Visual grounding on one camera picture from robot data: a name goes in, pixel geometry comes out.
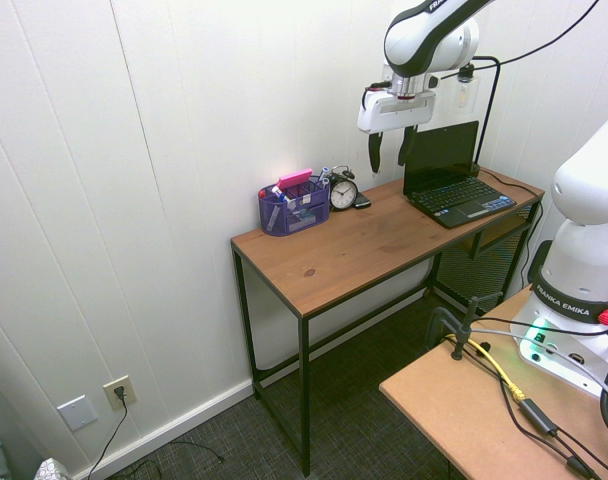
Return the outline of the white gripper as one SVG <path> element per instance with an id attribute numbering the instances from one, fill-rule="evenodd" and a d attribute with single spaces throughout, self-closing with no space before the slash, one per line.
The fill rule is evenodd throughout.
<path id="1" fill-rule="evenodd" d="M 371 171 L 380 172 L 383 133 L 404 129 L 403 141 L 398 152 L 398 165 L 404 166 L 411 158 L 417 136 L 417 126 L 430 121 L 435 106 L 435 93 L 425 91 L 413 99 L 402 100 L 385 90 L 367 91 L 364 108 L 360 108 L 357 127 L 368 136 L 368 154 Z"/>

